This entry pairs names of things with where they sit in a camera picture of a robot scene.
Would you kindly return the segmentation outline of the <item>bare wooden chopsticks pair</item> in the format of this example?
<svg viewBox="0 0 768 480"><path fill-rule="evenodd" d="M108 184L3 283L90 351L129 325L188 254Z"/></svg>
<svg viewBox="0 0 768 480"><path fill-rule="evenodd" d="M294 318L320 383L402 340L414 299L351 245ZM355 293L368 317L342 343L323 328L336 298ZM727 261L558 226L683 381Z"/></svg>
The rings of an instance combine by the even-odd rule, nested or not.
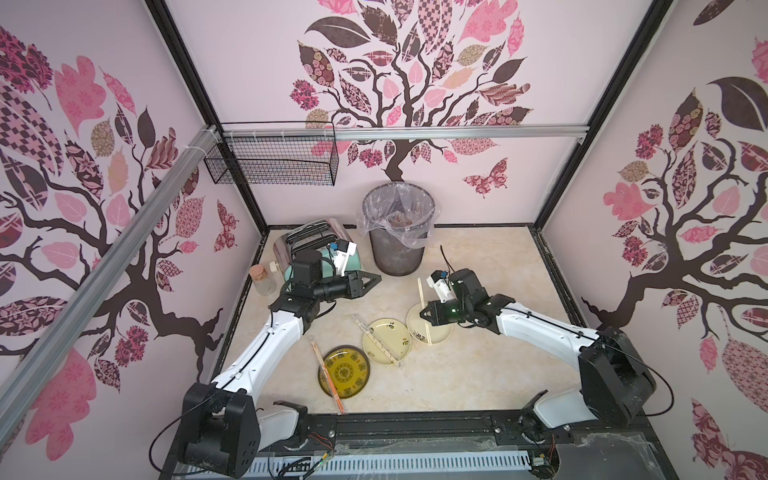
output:
<svg viewBox="0 0 768 480"><path fill-rule="evenodd" d="M419 293L419 298L420 298L420 306L421 306L420 312L421 312L421 311L423 311L424 309L427 308L427 302L425 300L421 278L417 278L417 286L418 286L418 293ZM425 328L426 342L427 342L427 344L429 346L432 346L433 345L433 341L432 341L431 332L430 332L430 328L431 328L429 326L430 324L426 320L424 320L424 319L422 319L422 321L424 323L424 328Z"/></svg>

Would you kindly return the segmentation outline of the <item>aluminium frame bar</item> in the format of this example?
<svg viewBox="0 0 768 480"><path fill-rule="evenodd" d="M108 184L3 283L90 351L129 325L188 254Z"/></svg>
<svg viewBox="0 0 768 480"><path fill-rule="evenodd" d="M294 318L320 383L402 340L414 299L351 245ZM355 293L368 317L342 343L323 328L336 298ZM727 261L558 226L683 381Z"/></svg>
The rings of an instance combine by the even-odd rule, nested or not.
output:
<svg viewBox="0 0 768 480"><path fill-rule="evenodd" d="M169 173L130 220L126 230L69 299L61 314L1 386L1 442L6 443L32 403L53 376L80 334L95 316L131 260L154 231L193 170L220 136L214 126L202 128L184 148Z"/></svg>
<svg viewBox="0 0 768 480"><path fill-rule="evenodd" d="M370 127L370 128L272 128L225 130L224 139L259 140L451 140L480 138L585 138L589 126L580 124L522 124L507 126L459 127Z"/></svg>

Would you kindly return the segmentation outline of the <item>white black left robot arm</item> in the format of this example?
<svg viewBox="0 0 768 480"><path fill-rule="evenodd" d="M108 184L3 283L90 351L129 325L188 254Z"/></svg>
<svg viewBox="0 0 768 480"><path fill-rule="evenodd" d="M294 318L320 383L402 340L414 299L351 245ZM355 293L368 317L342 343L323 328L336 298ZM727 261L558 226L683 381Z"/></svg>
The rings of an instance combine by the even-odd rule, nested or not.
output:
<svg viewBox="0 0 768 480"><path fill-rule="evenodd" d="M364 297L381 277L349 270L348 249L331 258L317 250L298 253L268 318L247 349L210 383L195 383L183 398L178 459L199 470L242 477L257 454L299 433L300 405L276 403L259 410L259 396L274 370L312 322L323 303Z"/></svg>

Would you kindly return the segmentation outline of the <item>cream plate middle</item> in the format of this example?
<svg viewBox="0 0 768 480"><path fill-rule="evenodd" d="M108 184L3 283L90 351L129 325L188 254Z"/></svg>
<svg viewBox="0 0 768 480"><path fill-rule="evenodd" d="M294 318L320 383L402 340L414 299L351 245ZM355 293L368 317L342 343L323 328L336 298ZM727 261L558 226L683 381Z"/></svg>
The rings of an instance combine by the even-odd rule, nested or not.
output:
<svg viewBox="0 0 768 480"><path fill-rule="evenodd" d="M411 352L411 336L405 324L395 319L382 318L369 324L376 337L384 343L394 356L403 361ZM363 351L369 361L379 365L393 365L382 351L363 334Z"/></svg>

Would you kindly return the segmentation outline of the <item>cream plate right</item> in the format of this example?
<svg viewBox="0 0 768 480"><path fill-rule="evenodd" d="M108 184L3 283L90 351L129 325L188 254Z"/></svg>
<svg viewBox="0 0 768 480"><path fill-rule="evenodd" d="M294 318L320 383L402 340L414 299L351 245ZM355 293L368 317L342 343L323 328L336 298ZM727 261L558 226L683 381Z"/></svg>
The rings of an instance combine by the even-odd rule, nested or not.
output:
<svg viewBox="0 0 768 480"><path fill-rule="evenodd" d="M413 305L406 314L406 327L409 334L418 342L427 344L425 328L422 319L419 318L420 304ZM430 328L433 345L442 343L450 338L453 333L452 325L444 325Z"/></svg>

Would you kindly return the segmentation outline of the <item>wrapped chopsticks on middle plate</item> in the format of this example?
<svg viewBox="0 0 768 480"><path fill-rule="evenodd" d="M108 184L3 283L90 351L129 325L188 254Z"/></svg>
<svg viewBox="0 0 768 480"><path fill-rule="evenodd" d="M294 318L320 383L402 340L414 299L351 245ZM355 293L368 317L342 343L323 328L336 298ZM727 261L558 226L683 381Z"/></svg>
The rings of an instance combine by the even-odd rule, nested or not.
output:
<svg viewBox="0 0 768 480"><path fill-rule="evenodd" d="M388 349L388 347L376 337L374 330L370 326L362 322L361 317L358 314L353 314L352 320L361 329L361 331L371 340L371 342L382 351L382 353L388 358L388 360L393 365L397 366L398 368L401 367L401 361L397 359L394 356L394 354Z"/></svg>

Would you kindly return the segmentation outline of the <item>yellow black patterned plate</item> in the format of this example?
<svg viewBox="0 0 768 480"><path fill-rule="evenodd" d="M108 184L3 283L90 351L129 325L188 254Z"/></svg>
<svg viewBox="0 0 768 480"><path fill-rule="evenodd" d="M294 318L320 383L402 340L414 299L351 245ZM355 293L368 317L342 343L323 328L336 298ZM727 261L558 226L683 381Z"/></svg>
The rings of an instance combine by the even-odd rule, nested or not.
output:
<svg viewBox="0 0 768 480"><path fill-rule="evenodd" d="M365 353L351 345L341 345L324 356L326 369L342 400L352 398L366 387L371 368Z"/></svg>

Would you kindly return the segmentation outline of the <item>red wrapped chopsticks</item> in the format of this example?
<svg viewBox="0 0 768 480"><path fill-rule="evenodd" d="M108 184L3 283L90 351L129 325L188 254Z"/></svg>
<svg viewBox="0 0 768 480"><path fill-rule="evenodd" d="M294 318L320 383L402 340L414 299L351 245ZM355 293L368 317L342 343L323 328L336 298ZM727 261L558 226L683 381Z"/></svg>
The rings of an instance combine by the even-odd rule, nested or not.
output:
<svg viewBox="0 0 768 480"><path fill-rule="evenodd" d="M310 345L312 346L312 349L314 351L314 354L316 356L316 359L319 363L319 367L322 371L322 374L326 380L326 384L328 385L329 392L331 394L331 397L333 398L336 408L338 410L339 415L345 415L347 413L345 406L343 404L342 399L340 398L338 391L335 387L335 384L333 383L333 379L330 375L330 371L327 368L327 365L325 363L324 357L319 349L319 345L317 344L317 341L313 336L309 337Z"/></svg>

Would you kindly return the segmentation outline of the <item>mint green toaster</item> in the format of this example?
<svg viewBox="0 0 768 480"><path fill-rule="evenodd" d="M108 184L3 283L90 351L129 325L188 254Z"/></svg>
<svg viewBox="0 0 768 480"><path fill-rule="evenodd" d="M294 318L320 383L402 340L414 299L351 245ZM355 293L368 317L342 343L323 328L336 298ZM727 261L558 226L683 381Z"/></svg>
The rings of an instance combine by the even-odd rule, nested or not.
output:
<svg viewBox="0 0 768 480"><path fill-rule="evenodd" d="M331 244L339 240L352 242L346 228L335 218L315 220L284 233L273 245L284 280L292 278L292 263L299 252L317 250L324 258L333 260Z"/></svg>

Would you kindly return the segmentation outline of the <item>aluminium frame bar rear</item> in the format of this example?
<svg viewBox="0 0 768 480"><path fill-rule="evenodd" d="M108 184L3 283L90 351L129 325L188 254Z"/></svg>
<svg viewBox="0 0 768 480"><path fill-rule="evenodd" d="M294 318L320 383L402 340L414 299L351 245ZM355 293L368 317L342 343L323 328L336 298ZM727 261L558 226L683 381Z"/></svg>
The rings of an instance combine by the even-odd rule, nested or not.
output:
<svg viewBox="0 0 768 480"><path fill-rule="evenodd" d="M459 127L370 127L370 128L272 128L225 130L224 139L259 140L451 140L480 138L585 138L589 126L580 124L522 124L507 126Z"/></svg>

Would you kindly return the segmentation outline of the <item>cream plate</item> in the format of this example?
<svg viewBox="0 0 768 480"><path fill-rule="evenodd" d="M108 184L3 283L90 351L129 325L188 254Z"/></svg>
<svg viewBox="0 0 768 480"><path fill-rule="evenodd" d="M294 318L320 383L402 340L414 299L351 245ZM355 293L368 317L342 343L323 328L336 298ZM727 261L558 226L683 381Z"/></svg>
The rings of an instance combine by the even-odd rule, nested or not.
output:
<svg viewBox="0 0 768 480"><path fill-rule="evenodd" d="M403 361L411 352L411 336L405 324L395 319L382 318L369 324L376 337L384 343L394 356ZM369 361L379 365L393 365L382 351L363 334L363 351Z"/></svg>
<svg viewBox="0 0 768 480"><path fill-rule="evenodd" d="M406 314L406 327L409 334L418 342L427 344L425 328L422 319L419 318L420 304L413 305ZM444 325L430 328L433 345L442 343L450 338L453 333L452 325Z"/></svg>

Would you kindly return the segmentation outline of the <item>black mesh trash bin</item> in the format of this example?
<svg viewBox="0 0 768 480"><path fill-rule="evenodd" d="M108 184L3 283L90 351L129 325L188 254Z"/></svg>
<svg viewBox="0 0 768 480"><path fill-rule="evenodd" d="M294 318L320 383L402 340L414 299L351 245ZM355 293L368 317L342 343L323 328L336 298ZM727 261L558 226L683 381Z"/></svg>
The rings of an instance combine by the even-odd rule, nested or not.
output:
<svg viewBox="0 0 768 480"><path fill-rule="evenodd" d="M367 233L371 244L374 261L383 273L390 276L407 276L420 266L425 247L411 249L387 233L375 231Z"/></svg>

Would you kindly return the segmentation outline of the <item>clear plastic bin liner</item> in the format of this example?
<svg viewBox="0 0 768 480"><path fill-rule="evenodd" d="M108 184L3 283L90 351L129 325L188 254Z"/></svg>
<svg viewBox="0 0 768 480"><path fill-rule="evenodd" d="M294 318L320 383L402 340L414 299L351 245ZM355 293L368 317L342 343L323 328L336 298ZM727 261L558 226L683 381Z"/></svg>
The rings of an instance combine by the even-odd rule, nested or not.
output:
<svg viewBox="0 0 768 480"><path fill-rule="evenodd" d="M426 246L440 213L439 202L424 188L391 182L364 196L356 226L364 233L382 231L404 247L418 249Z"/></svg>

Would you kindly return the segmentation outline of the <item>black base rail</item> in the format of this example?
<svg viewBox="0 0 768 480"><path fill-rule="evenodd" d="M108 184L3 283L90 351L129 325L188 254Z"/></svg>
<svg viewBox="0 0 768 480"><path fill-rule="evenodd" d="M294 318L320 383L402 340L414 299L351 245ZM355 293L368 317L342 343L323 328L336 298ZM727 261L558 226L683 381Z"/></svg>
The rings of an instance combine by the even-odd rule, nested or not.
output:
<svg viewBox="0 0 768 480"><path fill-rule="evenodd" d="M525 451L530 471L398 474L320 479L675 479L656 432L643 419L627 427L587 421L559 427L541 443L518 428L517 410L310 414L296 437L260 457Z"/></svg>

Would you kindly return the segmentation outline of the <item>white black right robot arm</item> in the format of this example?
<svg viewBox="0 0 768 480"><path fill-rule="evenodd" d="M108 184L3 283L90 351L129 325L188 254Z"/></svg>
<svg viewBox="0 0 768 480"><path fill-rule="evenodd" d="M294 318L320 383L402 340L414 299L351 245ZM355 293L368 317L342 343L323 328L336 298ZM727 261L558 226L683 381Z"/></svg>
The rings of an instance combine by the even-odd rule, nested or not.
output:
<svg viewBox="0 0 768 480"><path fill-rule="evenodd" d="M558 393L543 390L521 409L518 428L533 443L559 427L585 421L626 427L657 389L653 370L617 328L578 327L509 296L490 295L470 269L436 270L427 285L438 299L419 316L432 326L467 323L522 340L578 372L577 386Z"/></svg>

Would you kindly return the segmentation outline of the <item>aluminium frame bar left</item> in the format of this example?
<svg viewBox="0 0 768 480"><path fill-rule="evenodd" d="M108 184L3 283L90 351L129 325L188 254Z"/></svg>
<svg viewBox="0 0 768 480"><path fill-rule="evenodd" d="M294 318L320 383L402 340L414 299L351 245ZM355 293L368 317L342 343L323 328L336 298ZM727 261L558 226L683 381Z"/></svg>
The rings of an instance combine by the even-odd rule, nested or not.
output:
<svg viewBox="0 0 768 480"><path fill-rule="evenodd" d="M80 334L95 316L131 260L154 231L193 170L220 136L214 126L202 128L184 148L169 173L130 220L126 230L69 299L61 314L1 386L1 442L6 443L32 403L53 376Z"/></svg>

